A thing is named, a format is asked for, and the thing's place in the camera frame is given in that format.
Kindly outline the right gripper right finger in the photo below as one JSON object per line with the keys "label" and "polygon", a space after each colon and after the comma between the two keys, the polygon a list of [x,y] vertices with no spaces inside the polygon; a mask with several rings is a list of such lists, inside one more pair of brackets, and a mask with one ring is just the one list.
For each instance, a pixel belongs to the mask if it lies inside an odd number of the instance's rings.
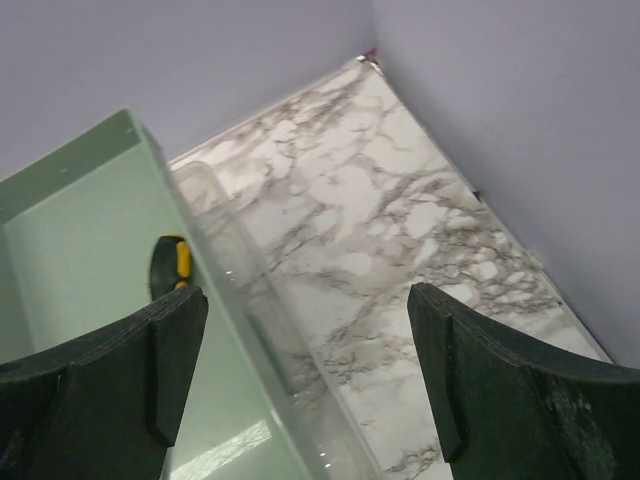
{"label": "right gripper right finger", "polygon": [[427,283],[407,302],[457,479],[635,479],[639,373],[557,348]]}

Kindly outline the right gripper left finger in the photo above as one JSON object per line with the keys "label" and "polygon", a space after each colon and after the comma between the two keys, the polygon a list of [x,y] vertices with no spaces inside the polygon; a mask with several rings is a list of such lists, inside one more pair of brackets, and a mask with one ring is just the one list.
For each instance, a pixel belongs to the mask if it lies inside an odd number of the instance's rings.
{"label": "right gripper left finger", "polygon": [[4,479],[158,479],[176,443],[208,300],[182,287],[1,366]]}

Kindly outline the yellow black screwdriver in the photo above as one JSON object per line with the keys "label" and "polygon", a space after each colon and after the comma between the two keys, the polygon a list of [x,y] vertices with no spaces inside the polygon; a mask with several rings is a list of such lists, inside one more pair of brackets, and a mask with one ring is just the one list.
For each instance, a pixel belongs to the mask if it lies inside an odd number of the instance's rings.
{"label": "yellow black screwdriver", "polygon": [[152,251],[148,288],[151,300],[188,285],[192,276],[192,254],[186,239],[180,235],[163,235]]}

